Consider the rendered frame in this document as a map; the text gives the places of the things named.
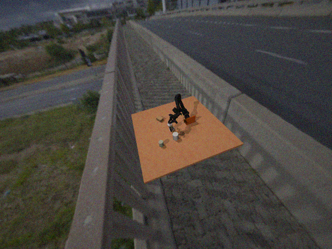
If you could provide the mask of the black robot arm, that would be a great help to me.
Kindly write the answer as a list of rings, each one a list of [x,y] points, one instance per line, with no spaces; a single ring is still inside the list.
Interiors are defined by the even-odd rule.
[[[182,100],[181,100],[181,95],[177,94],[175,96],[175,103],[176,103],[176,108],[173,108],[172,111],[179,117],[180,115],[184,115],[185,119],[189,118],[189,111],[184,107]],[[180,107],[181,106],[181,107]],[[180,113],[182,112],[182,113]],[[175,118],[175,115],[170,114],[170,117],[173,119]]]

